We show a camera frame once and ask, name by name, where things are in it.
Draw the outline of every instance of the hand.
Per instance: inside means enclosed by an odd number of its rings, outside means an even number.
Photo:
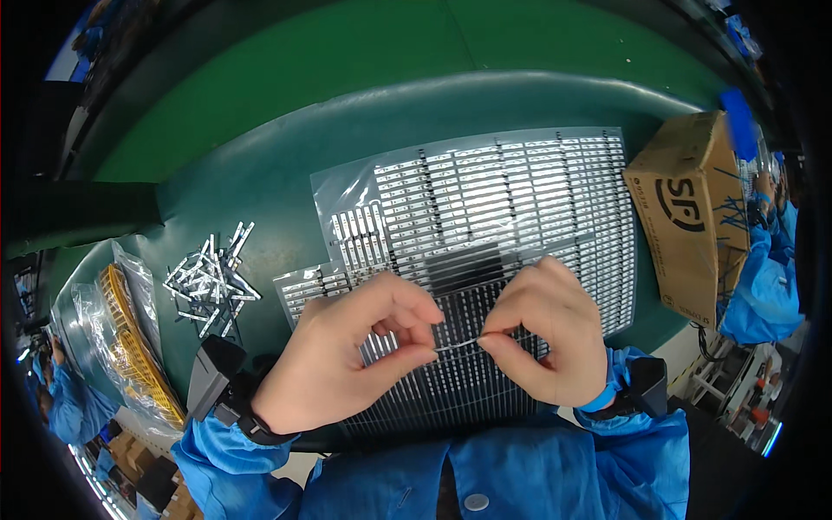
[[[550,353],[539,362],[506,335],[520,324],[549,343]],[[575,275],[554,257],[544,256],[523,268],[506,285],[485,319],[478,343],[538,401],[579,407],[607,386],[598,308]]]
[[[442,320],[426,290],[390,273],[342,298],[311,300],[251,408],[283,435],[362,412],[407,373],[436,360],[430,325]],[[399,348],[364,367],[359,346],[371,330],[393,331]]]
[[[758,205],[760,207],[760,211],[762,211],[764,215],[768,215],[771,203],[775,199],[775,183],[771,180],[771,175],[768,171],[763,170],[760,172],[754,181],[754,188],[757,190],[757,193],[762,193],[769,198],[767,201],[760,198],[760,203]]]
[[[785,208],[785,201],[789,197],[789,182],[786,179],[785,172],[780,172],[780,182],[777,184],[777,195],[775,197],[775,203],[777,204],[777,209],[782,213],[783,209]]]
[[[52,362],[54,364],[63,364],[67,360],[67,356],[61,349],[61,340],[57,336],[52,336]]]

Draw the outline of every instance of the white button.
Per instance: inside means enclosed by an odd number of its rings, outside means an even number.
[[[482,511],[488,507],[488,497],[481,493],[474,493],[465,498],[463,505],[468,511]]]

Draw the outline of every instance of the yellow plastic comb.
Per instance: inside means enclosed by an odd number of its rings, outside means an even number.
[[[185,427],[185,415],[167,386],[151,351],[145,344],[138,324],[131,312],[127,283],[116,264],[109,264],[99,275],[104,299],[116,322],[116,339],[110,345],[114,370],[125,380],[127,394],[150,397],[156,411],[167,423],[178,430]]]

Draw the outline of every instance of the cable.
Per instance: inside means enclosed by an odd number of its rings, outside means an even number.
[[[698,323],[694,323],[691,321],[691,327],[694,329],[699,330],[699,351],[702,352],[702,357],[705,358],[707,361],[711,363],[718,363],[720,361],[725,361],[728,359],[728,356],[723,356],[721,358],[715,358],[708,352],[707,348],[707,338],[705,337],[705,327]]]

